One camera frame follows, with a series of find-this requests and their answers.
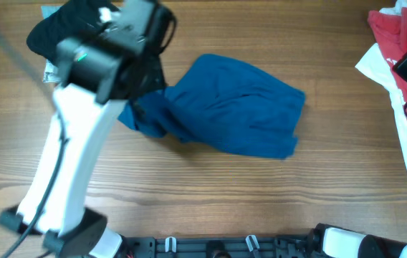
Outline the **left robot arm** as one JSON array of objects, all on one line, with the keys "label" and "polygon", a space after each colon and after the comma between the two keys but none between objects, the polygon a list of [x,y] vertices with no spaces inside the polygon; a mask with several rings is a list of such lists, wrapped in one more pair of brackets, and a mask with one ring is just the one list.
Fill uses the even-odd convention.
[{"label": "left robot arm", "polygon": [[162,38],[70,37],[57,46],[61,84],[52,95],[55,114],[34,180],[0,225],[43,236],[56,257],[121,257],[123,237],[107,217],[85,206],[101,148],[129,100],[164,87]]}]

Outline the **blue t-shirt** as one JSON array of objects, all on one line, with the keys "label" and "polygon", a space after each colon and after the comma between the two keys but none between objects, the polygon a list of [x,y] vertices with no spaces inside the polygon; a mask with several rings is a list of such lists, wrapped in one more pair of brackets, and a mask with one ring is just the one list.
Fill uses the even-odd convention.
[{"label": "blue t-shirt", "polygon": [[203,54],[179,82],[129,102],[118,120],[131,130],[225,153],[285,159],[305,94],[246,62]]}]

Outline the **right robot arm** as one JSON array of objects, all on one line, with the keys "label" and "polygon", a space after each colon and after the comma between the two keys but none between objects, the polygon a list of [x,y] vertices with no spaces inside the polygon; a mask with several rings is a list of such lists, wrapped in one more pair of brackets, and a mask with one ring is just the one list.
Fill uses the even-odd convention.
[{"label": "right robot arm", "polygon": [[407,243],[318,224],[307,236],[306,253],[333,258],[407,258]]}]

